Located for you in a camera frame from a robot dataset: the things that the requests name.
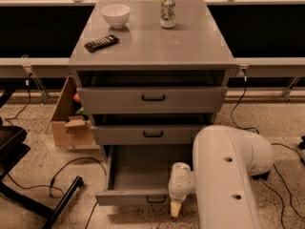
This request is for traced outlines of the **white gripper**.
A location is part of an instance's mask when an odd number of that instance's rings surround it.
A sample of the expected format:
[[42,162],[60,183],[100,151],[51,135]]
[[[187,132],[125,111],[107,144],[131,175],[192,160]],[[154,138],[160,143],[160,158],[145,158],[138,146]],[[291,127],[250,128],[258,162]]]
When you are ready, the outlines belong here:
[[189,194],[195,192],[194,172],[191,167],[183,162],[176,162],[171,171],[168,185],[169,196],[171,198],[171,216],[177,218]]

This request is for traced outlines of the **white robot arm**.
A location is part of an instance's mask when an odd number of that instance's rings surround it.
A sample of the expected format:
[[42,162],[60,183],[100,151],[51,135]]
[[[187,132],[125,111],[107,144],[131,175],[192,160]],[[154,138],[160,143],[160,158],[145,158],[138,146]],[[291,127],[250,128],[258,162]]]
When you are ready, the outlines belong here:
[[268,173],[274,162],[272,144],[262,135],[203,128],[193,142],[193,164],[172,167],[171,215],[176,218],[187,196],[196,194],[201,229],[262,229],[250,177]]

